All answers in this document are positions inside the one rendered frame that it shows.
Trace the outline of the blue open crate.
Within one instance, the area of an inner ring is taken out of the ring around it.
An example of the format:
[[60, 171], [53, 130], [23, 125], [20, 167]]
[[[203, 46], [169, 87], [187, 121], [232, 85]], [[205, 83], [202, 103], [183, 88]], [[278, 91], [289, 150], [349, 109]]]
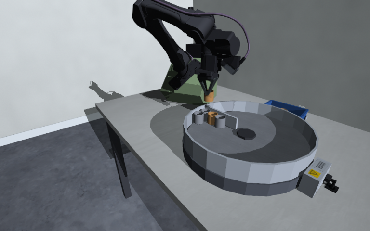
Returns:
[[305, 120], [307, 112], [309, 111], [308, 109], [305, 109], [305, 108], [301, 108], [298, 106], [294, 106], [294, 105], [290, 105], [287, 103], [282, 103], [282, 102], [278, 102], [274, 100], [269, 100], [265, 104], [272, 105], [278, 108], [287, 109], [289, 112], [296, 114], [297, 116], [299, 116], [300, 118], [304, 120]]

